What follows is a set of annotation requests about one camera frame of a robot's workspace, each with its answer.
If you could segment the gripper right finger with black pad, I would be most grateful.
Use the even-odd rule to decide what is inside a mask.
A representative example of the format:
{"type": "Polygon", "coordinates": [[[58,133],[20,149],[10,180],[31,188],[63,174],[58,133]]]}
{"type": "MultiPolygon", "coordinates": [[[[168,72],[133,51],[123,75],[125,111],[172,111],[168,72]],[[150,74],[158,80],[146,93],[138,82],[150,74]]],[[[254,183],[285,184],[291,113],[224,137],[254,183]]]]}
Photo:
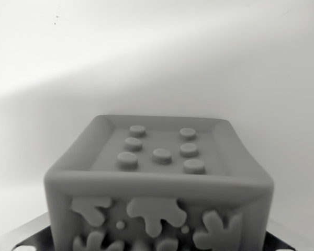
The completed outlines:
{"type": "Polygon", "coordinates": [[[314,250],[314,243],[269,218],[263,250],[314,250]]]}

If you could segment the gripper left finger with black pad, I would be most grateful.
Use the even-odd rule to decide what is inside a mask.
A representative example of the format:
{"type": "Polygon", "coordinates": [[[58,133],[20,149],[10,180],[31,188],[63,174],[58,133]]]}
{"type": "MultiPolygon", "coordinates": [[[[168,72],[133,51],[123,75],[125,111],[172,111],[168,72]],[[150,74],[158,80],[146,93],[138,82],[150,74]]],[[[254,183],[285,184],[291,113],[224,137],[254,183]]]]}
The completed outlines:
{"type": "Polygon", "coordinates": [[[0,250],[13,250],[18,243],[45,229],[49,225],[49,212],[46,212],[0,236],[0,250]]]}

